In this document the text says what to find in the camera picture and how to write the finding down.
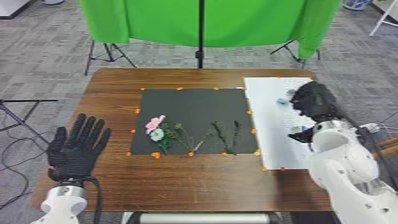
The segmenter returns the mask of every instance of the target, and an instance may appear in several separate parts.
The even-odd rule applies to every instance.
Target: leaf
[[[171,127],[169,127],[169,124],[164,122],[164,123],[162,123],[162,129],[164,129],[164,130],[169,130],[169,128],[171,128]]]
[[[181,124],[181,123],[176,123],[176,125],[174,125],[174,129],[176,129],[176,130],[183,130],[183,124]]]
[[[165,130],[165,136],[167,136],[171,139],[178,139],[178,133],[176,133],[172,130]]]

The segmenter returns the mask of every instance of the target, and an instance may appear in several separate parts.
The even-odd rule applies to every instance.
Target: black mat
[[[183,124],[185,130],[194,137],[196,144],[201,142],[208,130],[215,132],[212,122],[222,122],[224,135],[229,147],[233,145],[235,121],[240,124],[235,153],[254,153],[258,149],[252,131],[251,115],[245,93],[240,89],[188,89],[188,90],[146,90],[142,94],[140,114],[135,126],[132,153],[151,154],[160,151],[156,143],[146,135],[146,124],[153,117],[165,115],[171,127]],[[219,154],[224,152],[224,144],[217,136],[203,143],[197,154]],[[181,143],[171,141],[169,154],[187,154]]]

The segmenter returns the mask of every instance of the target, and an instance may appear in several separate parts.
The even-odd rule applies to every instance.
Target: wooden table
[[[105,119],[112,139],[94,176],[105,211],[331,211],[329,196],[306,170],[267,171],[261,157],[238,155],[126,156],[142,88],[235,88],[244,77],[311,77],[304,70],[103,69],[75,110]],[[55,183],[43,174],[34,207]],[[89,211],[96,191],[89,186]]]

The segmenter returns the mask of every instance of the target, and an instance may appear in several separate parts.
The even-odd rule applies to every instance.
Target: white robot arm
[[[55,187],[46,194],[41,210],[46,215],[32,224],[78,224],[77,215],[87,207],[85,190],[80,186]]]
[[[290,137],[313,146],[309,175],[327,190],[341,223],[398,223],[396,191],[379,180],[379,164],[359,142],[357,133],[366,130],[357,125],[352,127],[354,121],[336,106],[325,86],[307,83],[291,103],[300,115],[316,122],[315,127]]]
[[[398,196],[379,180],[379,165],[347,121],[315,126],[309,174],[327,190],[343,224],[398,223]]]

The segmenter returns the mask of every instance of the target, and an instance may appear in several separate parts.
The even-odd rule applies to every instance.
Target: flower
[[[164,130],[162,130],[162,129],[156,129],[156,130],[151,132],[151,140],[153,140],[155,142],[158,142],[158,141],[164,139],[164,136],[165,136]]]
[[[160,117],[155,117],[151,119],[151,122],[146,124],[146,134],[148,135],[158,129],[158,125],[164,122],[164,119],[165,119],[165,115],[160,115]]]

